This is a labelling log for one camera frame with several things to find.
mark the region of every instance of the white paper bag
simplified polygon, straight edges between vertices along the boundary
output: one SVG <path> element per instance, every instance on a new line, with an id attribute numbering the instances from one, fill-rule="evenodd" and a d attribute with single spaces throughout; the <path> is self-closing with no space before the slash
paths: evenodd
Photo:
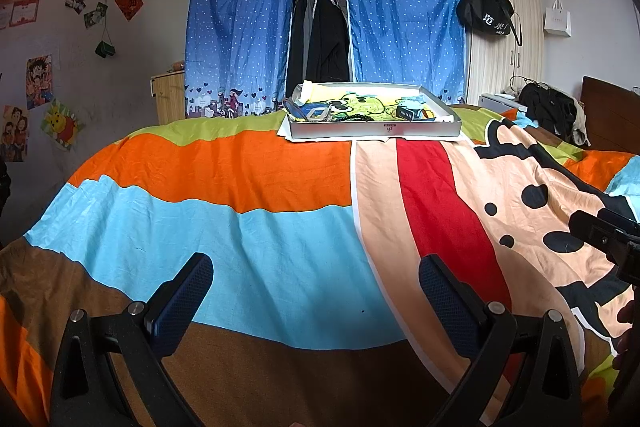
<path id="1" fill-rule="evenodd" d="M 562 9 L 561 0 L 555 0 L 554 5 L 546 9 L 545 31 L 553 35 L 571 37 L 571 14 Z"/>

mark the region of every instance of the black bag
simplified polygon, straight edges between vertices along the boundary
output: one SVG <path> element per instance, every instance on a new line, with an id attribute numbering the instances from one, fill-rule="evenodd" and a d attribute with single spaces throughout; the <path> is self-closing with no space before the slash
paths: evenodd
<path id="1" fill-rule="evenodd" d="M 464 26 L 483 33 L 509 35 L 513 30 L 516 43 L 522 45 L 522 29 L 518 38 L 511 22 L 514 12 L 509 0 L 460 0 L 456 13 Z"/>

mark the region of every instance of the colorful bedspread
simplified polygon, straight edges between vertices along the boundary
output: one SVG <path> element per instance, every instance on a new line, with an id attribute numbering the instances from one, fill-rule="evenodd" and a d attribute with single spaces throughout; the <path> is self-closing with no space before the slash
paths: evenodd
<path id="1" fill-rule="evenodd" d="M 214 281 L 164 363 L 205 425 L 426 425 L 468 364 L 418 285 L 420 257 L 433 252 L 484 300 L 560 310 L 590 372 L 610 353 L 593 339 L 616 343 L 631 291 L 567 222 L 603 206 L 634 217 L 637 158 L 598 158 L 494 113 L 457 111 L 469 142 L 294 144 L 276 136 L 278 112 L 179 121 L 98 152 L 0 252 L 11 399 L 46 425 L 70 311 L 146 300 L 195 251 L 212 258 Z"/>

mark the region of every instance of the polka dot curtain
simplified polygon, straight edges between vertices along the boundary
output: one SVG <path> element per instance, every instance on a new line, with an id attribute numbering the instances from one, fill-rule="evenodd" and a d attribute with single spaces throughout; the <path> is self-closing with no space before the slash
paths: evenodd
<path id="1" fill-rule="evenodd" d="M 348 0 L 358 82 L 423 86 L 443 102 L 465 94 L 459 0 Z"/>
<path id="2" fill-rule="evenodd" d="M 293 0 L 191 0 L 184 61 L 187 115 L 274 110 L 284 95 Z"/>

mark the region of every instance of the white cabinet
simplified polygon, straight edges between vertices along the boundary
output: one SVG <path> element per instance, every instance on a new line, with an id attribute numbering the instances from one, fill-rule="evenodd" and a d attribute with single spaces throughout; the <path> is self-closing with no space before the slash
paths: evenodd
<path id="1" fill-rule="evenodd" d="M 466 103 L 476 105 L 482 93 L 504 90 L 514 74 L 542 80 L 543 27 L 540 0 L 509 0 L 516 14 L 512 17 L 522 46 L 513 31 L 507 36 L 488 35 L 467 29 L 468 45 Z"/>

